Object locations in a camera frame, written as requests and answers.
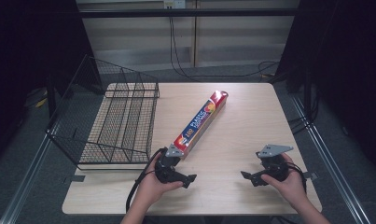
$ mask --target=metal rail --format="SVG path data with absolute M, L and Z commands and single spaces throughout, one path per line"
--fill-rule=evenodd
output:
M 297 8 L 220 8 L 220 9 L 129 9 L 129 10 L 80 10 L 78 12 L 28 12 L 33 16 L 78 18 L 144 18 L 144 17 L 247 17 L 247 16 L 314 16 L 323 9 Z
M 330 172 L 330 175 L 333 178 L 333 181 L 339 189 L 339 192 L 342 198 L 344 199 L 345 204 L 347 205 L 348 209 L 350 209 L 350 212 L 353 215 L 355 222 L 358 224 L 370 224 L 369 218 L 366 215 L 361 202 L 356 197 L 354 191 L 351 189 L 347 180 L 344 178 L 344 175 L 342 174 L 341 170 L 339 169 L 339 166 L 333 159 L 321 135 L 316 130 L 315 126 L 304 116 L 304 107 L 300 98 L 297 96 L 293 96 L 292 100 L 295 104 L 296 109 L 298 110 L 299 115 L 302 117 L 304 124 L 306 125 L 307 132 L 311 136 L 313 143 L 315 144 L 319 154 L 321 155 L 322 160 L 325 163 L 325 166 L 327 167 L 328 171 Z
M 36 152 L 36 155 L 24 176 L 24 179 L 21 181 L 19 188 L 13 195 L 12 200 L 7 206 L 7 210 L 2 215 L 0 224 L 12 224 L 16 222 L 20 211 L 24 206 L 25 200 L 30 193 L 31 187 L 34 184 L 35 178 L 39 173 L 39 168 L 41 167 L 43 161 L 45 160 L 45 156 L 49 151 L 49 144 L 50 140 L 45 135 L 39 150 Z

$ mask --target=wire rack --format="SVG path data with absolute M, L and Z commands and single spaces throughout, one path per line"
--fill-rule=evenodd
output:
M 154 77 L 85 56 L 46 132 L 79 169 L 147 163 L 159 97 Z

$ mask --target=white wall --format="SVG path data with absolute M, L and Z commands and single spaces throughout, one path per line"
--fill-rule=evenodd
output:
M 80 9 L 163 8 L 162 1 L 153 0 L 77 3 Z M 296 8 L 298 4 L 299 0 L 201 0 L 198 7 Z M 195 2 L 187 0 L 187 8 L 194 7 Z M 183 67 L 191 67 L 279 61 L 293 17 L 201 17 L 196 21 L 173 21 L 179 61 Z M 84 24 L 96 58 L 141 71 L 172 68 L 169 18 L 84 19 Z

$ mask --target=floor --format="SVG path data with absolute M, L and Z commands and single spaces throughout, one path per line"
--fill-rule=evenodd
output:
M 226 66 L 186 69 L 185 72 L 203 82 L 266 81 L 266 78 L 260 78 L 258 74 L 238 77 L 238 75 L 250 74 L 256 69 L 252 66 Z M 148 73 L 158 77 L 160 82 L 189 81 L 185 77 L 176 75 L 173 70 Z M 303 125 L 302 122 L 295 121 L 300 114 L 293 96 L 285 90 L 284 82 L 274 84 L 274 88 L 285 116 L 290 121 L 292 132 L 298 131 Z M 301 92 L 295 96 L 301 98 Z M 0 220 L 7 219 L 5 212 L 10 208 L 12 200 L 16 199 L 15 192 L 20 189 L 21 181 L 24 180 L 33 159 L 37 158 L 35 155 L 44 140 L 46 125 L 49 122 L 46 103 L 40 107 L 35 107 L 35 104 L 29 105 L 25 119 L 0 158 Z M 308 170 L 319 175 L 314 181 L 314 186 L 323 205 L 323 214 L 332 223 L 376 223 L 376 168 L 366 159 L 355 139 L 345 134 L 342 123 L 334 116 L 327 104 L 320 102 L 318 108 L 318 116 L 314 121 L 315 128 L 320 132 L 330 155 L 338 165 L 337 168 L 348 183 L 344 189 L 351 190 L 358 202 L 357 207 L 362 206 L 366 217 L 363 219 L 354 217 L 351 207 L 348 206 L 348 198 L 341 193 L 343 186 L 339 186 L 335 181 L 337 177 L 324 163 L 310 133 L 302 129 L 294 136 Z M 43 155 L 43 161 L 38 164 L 28 194 L 20 198 L 21 206 L 11 216 L 9 223 L 119 223 L 121 216 L 68 216 L 63 213 L 63 198 L 68 191 L 74 171 L 75 166 L 58 148 L 50 145 Z M 296 215 L 285 217 L 301 223 Z M 222 223 L 255 223 L 256 221 L 265 223 L 268 217 L 227 217 L 227 219 Z M 204 220 L 204 217 L 160 217 L 161 224 L 200 223 Z M 280 222 L 273 219 L 271 223 Z

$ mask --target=cable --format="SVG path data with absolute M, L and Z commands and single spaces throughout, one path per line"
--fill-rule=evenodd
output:
M 177 53 L 177 50 L 176 50 L 176 42 L 175 42 L 175 35 L 174 35 L 174 20 L 172 17 L 169 18 L 170 19 L 170 58 L 171 58 L 171 66 L 173 67 L 173 69 L 175 70 L 175 72 L 182 76 L 182 77 L 187 77 L 188 79 L 192 80 L 192 81 L 196 81 L 196 82 L 200 82 L 199 80 L 197 79 L 194 79 L 194 77 L 249 77 L 249 76 L 253 76 L 253 75 L 256 75 L 256 74 L 260 74 L 260 80 L 259 82 L 261 81 L 261 78 L 262 78 L 262 75 L 261 72 L 262 71 L 265 71 L 266 69 L 268 68 L 271 68 L 273 66 L 275 66 L 276 64 L 278 64 L 279 62 L 261 62 L 259 65 L 258 65 L 258 71 L 256 72 L 253 72 L 253 73 L 249 73 L 249 74 L 245 74 L 245 75 L 238 75 L 238 76 L 235 76 L 235 75 L 230 75 L 230 76 L 218 76 L 218 75 L 213 75 L 213 76 L 206 76 L 206 75 L 195 75 L 195 76 L 189 76 L 185 71 L 184 69 L 182 68 L 181 66 L 181 63 L 179 62 L 179 57 L 178 57 L 178 53 Z M 175 68 L 174 66 L 174 60 L 173 60 L 173 48 L 174 48 L 174 54 L 175 54 L 175 57 L 176 57 L 176 60 L 177 60 L 177 64 L 178 64 L 178 67 L 179 67 L 179 70 L 180 72 Z M 264 63 L 271 63 L 269 66 L 266 66 L 264 67 L 263 69 L 260 69 L 260 66 L 263 65 Z
M 258 64 L 258 70 L 259 70 L 259 72 L 260 72 L 260 79 L 259 79 L 258 82 L 261 82 L 261 79 L 262 79 L 263 76 L 264 76 L 264 74 L 261 73 L 263 70 L 260 69 L 260 66 L 261 66 L 262 64 L 264 64 L 264 63 L 272 63 L 272 65 L 274 65 L 274 64 L 278 64 L 278 62 L 261 62 L 261 63 L 259 63 L 259 64 Z
M 319 111 L 319 100 L 320 100 L 320 92 L 318 89 L 316 89 L 316 92 L 315 92 L 315 98 L 313 100 L 313 106 L 312 106 L 312 118 L 311 120 L 309 120 L 309 122 L 307 124 L 304 124 L 304 127 L 298 129 L 297 131 L 294 131 L 293 134 L 296 134 L 296 133 L 299 133 L 301 131 L 303 131 L 304 129 L 306 129 L 307 127 L 309 127 L 310 125 L 313 124 L 313 122 L 315 121 L 315 119 L 317 118 L 318 116 L 318 111 Z M 307 116 L 304 116 L 304 117 L 301 117 L 299 119 L 307 119 Z M 296 125 L 295 127 L 291 128 L 291 130 L 299 127 L 301 124 L 299 125 Z
M 296 118 L 296 119 L 290 119 L 290 120 L 288 120 L 287 122 L 288 122 L 288 123 L 294 123 L 294 122 L 297 122 L 297 121 L 301 121 L 302 119 L 307 119 L 307 117 L 306 117 L 306 116 L 298 117 L 298 118 Z
M 289 169 L 292 169 L 300 174 L 301 183 L 303 185 L 304 192 L 307 193 L 307 179 L 306 177 L 304 177 L 304 173 L 301 171 L 300 167 L 298 167 L 297 164 L 291 163 L 291 162 L 287 162 L 286 164 L 288 165 Z
M 267 67 L 265 67 L 265 68 L 263 68 L 263 69 L 261 69 L 261 70 L 259 70 L 259 71 L 256 71 L 256 72 L 253 72 L 253 73 L 248 73 L 248 74 L 245 74 L 245 75 L 229 75 L 229 76 L 218 76 L 218 75 L 210 75 L 210 76 L 207 76 L 207 75 L 196 75 L 196 76 L 190 76 L 190 77 L 250 77 L 250 76 L 253 76 L 253 75 L 256 75 L 256 74 L 259 74 L 260 72 L 262 72 L 262 71 L 264 71 L 264 70 L 266 70 L 266 69 L 268 69 L 268 68 L 270 68 L 270 67 L 273 67 L 273 66 L 275 66 L 276 65 L 276 63 L 275 64 L 271 64 L 271 65 L 269 65 L 269 66 L 267 66 Z
M 179 65 L 179 69 L 181 70 L 182 74 L 179 73 L 178 70 L 176 70 L 176 68 L 174 67 L 174 62 L 173 62 L 173 43 L 174 43 L 174 52 L 175 52 L 175 56 L 176 56 L 176 60 L 178 62 L 178 65 Z M 170 58 L 171 58 L 171 66 L 173 67 L 173 69 L 175 70 L 175 72 L 182 76 L 182 77 L 187 77 L 188 79 L 192 80 L 192 81 L 196 81 L 196 82 L 199 82 L 198 80 L 188 76 L 185 71 L 182 69 L 182 66 L 181 66 L 181 63 L 179 62 L 179 57 L 178 57 L 178 53 L 176 51 L 176 44 L 175 44 L 175 35 L 174 35 L 174 21 L 173 21 L 173 18 L 170 17 Z
M 285 224 L 285 222 L 289 223 L 289 224 L 297 224 L 296 222 L 293 222 L 289 219 L 286 219 L 285 217 L 280 217 L 280 216 L 277 216 L 277 217 L 270 217 L 270 221 L 272 221 L 273 219 L 277 219 L 277 221 L 281 224 Z
M 145 178 L 146 175 L 150 174 L 150 173 L 153 173 L 154 171 L 150 171 L 150 172 L 146 172 L 147 168 L 149 167 L 150 163 L 153 162 L 153 160 L 155 159 L 156 155 L 158 155 L 159 153 L 161 152 L 164 152 L 166 149 L 165 148 L 161 148 L 159 150 L 157 150 L 155 152 L 155 154 L 153 154 L 153 156 L 149 159 L 149 161 L 147 162 L 147 165 L 145 166 L 144 170 L 141 172 L 141 174 L 138 176 L 138 178 L 135 180 L 135 183 L 134 185 L 132 186 L 132 189 L 130 190 L 130 193 L 129 193 L 129 196 L 127 197 L 127 201 L 126 201 L 126 213 L 129 211 L 130 209 L 130 203 L 132 201 L 132 196 L 134 195 L 135 191 L 137 190 L 138 188 L 138 185 L 141 183 L 141 181 Z

